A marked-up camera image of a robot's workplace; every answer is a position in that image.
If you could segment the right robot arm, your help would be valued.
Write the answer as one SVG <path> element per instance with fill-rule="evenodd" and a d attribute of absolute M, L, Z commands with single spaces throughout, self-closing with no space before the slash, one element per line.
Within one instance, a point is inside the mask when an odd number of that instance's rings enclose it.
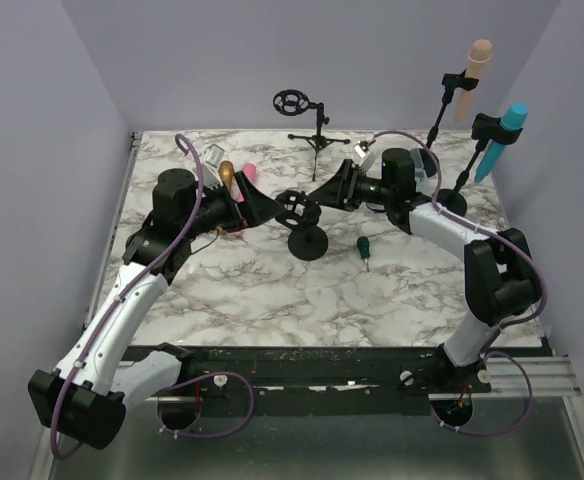
<path fill-rule="evenodd" d="M 442 345 L 445 359 L 432 367 L 432 379 L 452 392 L 468 380 L 466 366 L 478 361 L 505 321 L 541 300 L 541 282 L 521 257 L 529 249 L 517 229 L 497 232 L 458 217 L 417 190 L 414 161 L 402 148 L 383 152 L 381 176 L 371 178 L 346 159 L 332 178 L 309 194 L 322 207 L 353 211 L 363 203 L 384 207 L 391 224 L 428 240 L 463 261 L 467 313 Z"/>

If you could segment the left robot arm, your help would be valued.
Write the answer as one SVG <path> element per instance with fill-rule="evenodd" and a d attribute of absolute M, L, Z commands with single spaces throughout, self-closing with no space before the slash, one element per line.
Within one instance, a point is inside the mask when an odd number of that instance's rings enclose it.
<path fill-rule="evenodd" d="M 206 187 L 186 169 L 158 176 L 152 210 L 128 239 L 104 304 L 56 367 L 36 371 L 28 383 L 56 457 L 62 455 L 59 435 L 101 450 L 135 406 L 162 390 L 181 395 L 192 387 L 194 372 L 185 364 L 189 354 L 174 346 L 162 344 L 128 369 L 120 362 L 140 323 L 190 257 L 196 237 L 218 228 L 255 228 L 283 214 L 283 206 L 244 173 L 235 179 L 243 195 L 240 202 L 225 185 Z"/>

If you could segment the beige microphone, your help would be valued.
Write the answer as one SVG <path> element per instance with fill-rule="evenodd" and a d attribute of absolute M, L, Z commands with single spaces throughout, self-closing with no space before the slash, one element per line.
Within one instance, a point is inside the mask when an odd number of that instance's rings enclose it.
<path fill-rule="evenodd" d="M 492 43 L 487 39 L 476 40 L 467 54 L 468 63 L 464 78 L 479 81 L 486 65 L 491 60 L 491 55 Z M 474 90 L 462 90 L 459 94 L 454 115 L 455 124 L 462 124 L 466 120 L 473 99 Z"/>

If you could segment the teal microphone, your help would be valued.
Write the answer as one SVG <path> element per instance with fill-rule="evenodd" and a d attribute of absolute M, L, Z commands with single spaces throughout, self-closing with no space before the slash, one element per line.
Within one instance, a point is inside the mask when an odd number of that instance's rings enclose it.
<path fill-rule="evenodd" d="M 483 158 L 476 168 L 474 182 L 481 183 L 493 170 L 505 148 L 520 137 L 529 114 L 525 103 L 514 103 L 501 117 L 479 113 L 472 125 L 472 138 L 477 140 Z"/>

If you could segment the gold microphone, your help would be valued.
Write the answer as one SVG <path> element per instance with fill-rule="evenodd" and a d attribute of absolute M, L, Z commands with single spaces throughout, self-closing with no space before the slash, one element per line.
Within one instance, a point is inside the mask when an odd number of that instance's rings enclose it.
<path fill-rule="evenodd" d="M 218 175 L 227 190 L 231 192 L 235 175 L 233 163 L 229 160 L 221 161 L 218 166 Z"/>

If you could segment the black round-base shock mount stand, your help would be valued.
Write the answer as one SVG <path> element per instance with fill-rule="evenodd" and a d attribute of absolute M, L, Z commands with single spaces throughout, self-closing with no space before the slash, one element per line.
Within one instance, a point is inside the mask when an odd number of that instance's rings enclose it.
<path fill-rule="evenodd" d="M 276 196 L 284 212 L 275 220 L 290 230 L 288 250 L 297 259 L 314 261 L 328 249 L 328 237 L 318 226 L 321 207 L 304 192 L 285 190 Z"/>

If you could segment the black stand holding teal microphone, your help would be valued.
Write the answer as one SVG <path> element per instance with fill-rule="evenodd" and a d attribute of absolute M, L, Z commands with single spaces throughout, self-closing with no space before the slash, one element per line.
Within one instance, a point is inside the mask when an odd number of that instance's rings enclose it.
<path fill-rule="evenodd" d="M 461 195 L 460 191 L 467 183 L 472 167 L 476 163 L 476 160 L 481 153 L 479 151 L 479 146 L 475 145 L 475 151 L 467 164 L 466 168 L 459 174 L 455 185 L 452 189 L 442 189 L 438 195 L 438 201 L 445 206 L 447 209 L 451 210 L 453 213 L 464 216 L 467 212 L 467 201 Z"/>

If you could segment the black stand holding beige microphone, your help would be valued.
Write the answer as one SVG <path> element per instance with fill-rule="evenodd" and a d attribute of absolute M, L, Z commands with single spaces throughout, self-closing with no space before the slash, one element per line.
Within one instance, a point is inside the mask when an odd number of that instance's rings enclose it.
<path fill-rule="evenodd" d="M 466 71 L 463 70 L 458 74 L 446 73 L 443 75 L 441 84 L 444 87 L 444 92 L 441 98 L 441 107 L 433 126 L 430 128 L 427 138 L 426 147 L 430 149 L 437 139 L 439 127 L 448 105 L 452 102 L 457 89 L 461 90 L 458 95 L 456 109 L 455 109 L 455 123 L 462 123 L 469 112 L 469 107 L 474 98 L 474 90 L 478 86 L 479 80 L 466 76 Z"/>

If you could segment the pink microphone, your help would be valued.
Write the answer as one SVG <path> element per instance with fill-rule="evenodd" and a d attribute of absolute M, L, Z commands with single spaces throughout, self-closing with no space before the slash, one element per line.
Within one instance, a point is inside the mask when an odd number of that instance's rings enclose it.
<path fill-rule="evenodd" d="M 247 177 L 247 179 L 252 183 L 255 184 L 256 182 L 256 177 L 257 177 L 257 167 L 255 164 L 251 163 L 251 162 L 247 162 L 243 165 L 241 171 L 245 174 L 245 176 Z M 243 196 L 242 194 L 239 195 L 238 197 L 239 201 L 243 200 Z M 238 232 L 234 232 L 233 233 L 234 237 L 236 238 L 243 238 L 243 232 L 242 231 L 238 231 Z"/>

